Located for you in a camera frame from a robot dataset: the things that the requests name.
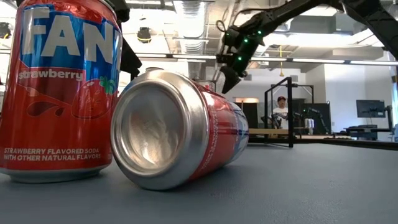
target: fanta logo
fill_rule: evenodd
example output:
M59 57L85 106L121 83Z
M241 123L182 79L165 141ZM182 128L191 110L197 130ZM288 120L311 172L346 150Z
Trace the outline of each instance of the fanta logo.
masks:
M54 57L57 49L64 48L66 54L84 56L90 62L97 62L98 56L102 55L106 63L116 63L117 70L120 70L120 60L115 60L114 56L121 56L121 34L109 22L84 22L70 14L40 6L25 9L23 23L22 56ZM35 44L35 40L44 44Z

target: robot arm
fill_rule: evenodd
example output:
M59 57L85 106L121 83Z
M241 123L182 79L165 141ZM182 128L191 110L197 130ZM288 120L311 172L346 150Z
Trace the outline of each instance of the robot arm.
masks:
M222 92L230 91L240 82L239 77L244 77L244 71L257 47L264 45L263 37L289 19L321 4L345 11L368 26L386 49L398 58L398 22L381 6L380 0L291 0L257 13L239 27L231 26L226 30L223 44L228 49L225 54L223 47L217 55L217 62L226 64L220 68L226 77Z
M310 113L310 112L315 113L315 114L318 116L319 120L321 121L321 125L322 125L323 129L325 130L325 132L326 132L326 133L330 133L329 128L328 128L328 127L326 126L326 124L325 124L325 120L323 120L323 116L322 116L321 111L318 111L318 110L316 110L316 109L314 109L314 108L307 108L307 109L305 110L305 112L306 112L307 114Z

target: red soda can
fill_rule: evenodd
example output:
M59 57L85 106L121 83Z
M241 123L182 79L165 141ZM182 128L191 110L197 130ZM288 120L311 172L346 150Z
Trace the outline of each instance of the red soda can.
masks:
M121 93L111 144L129 179L145 189L166 190L237 159L248 132L234 103L183 75L153 70Z
M93 176L109 129L122 35L104 0L25 0L17 10L0 125L0 171L19 182Z

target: white wall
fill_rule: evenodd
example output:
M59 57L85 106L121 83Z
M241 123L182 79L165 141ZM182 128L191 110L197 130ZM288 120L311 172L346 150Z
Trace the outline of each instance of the white wall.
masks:
M8 71L8 62L9 62L9 55L8 54L0 54L0 78L3 84L6 84L7 80L7 71ZM2 101L5 91L5 86L0 86L0 111L2 109Z
M214 74L213 67L206 67L206 77L210 79ZM258 98L260 102L264 102L264 92L268 90L272 84L280 82L285 77L298 75L298 84L305 84L305 74L300 69L283 69L284 77L280 76L280 69L269 71L268 69L249 69L248 74L252 75L251 81L242 80L232 90L225 94L225 97L233 101L234 97ZM301 88L293 88L293 98L306 98L308 93ZM282 87L274 94L274 99L278 96L287 97L287 88Z
M305 74L307 85L313 85L314 103L326 103L325 65L319 65ZM306 97L311 103L311 96Z
M385 55L378 60L387 60ZM392 83L389 67L364 65L320 65L305 75L308 85L315 87L315 102L330 101L331 128L376 124L387 128L387 118L357 118L356 100L384 100L392 104ZM389 133L379 133L381 141L390 141Z
M325 93L334 132L366 124L356 113L356 100L366 99L365 82L365 66L325 65Z

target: silver can bottom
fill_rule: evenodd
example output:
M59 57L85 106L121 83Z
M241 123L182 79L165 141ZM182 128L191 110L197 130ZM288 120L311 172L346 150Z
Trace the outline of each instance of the silver can bottom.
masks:
M72 180L86 179L94 177L102 169L109 166L103 165L89 169L73 170L8 170L0 169L0 173L9 175L12 181L24 184L48 184L56 182L66 182Z

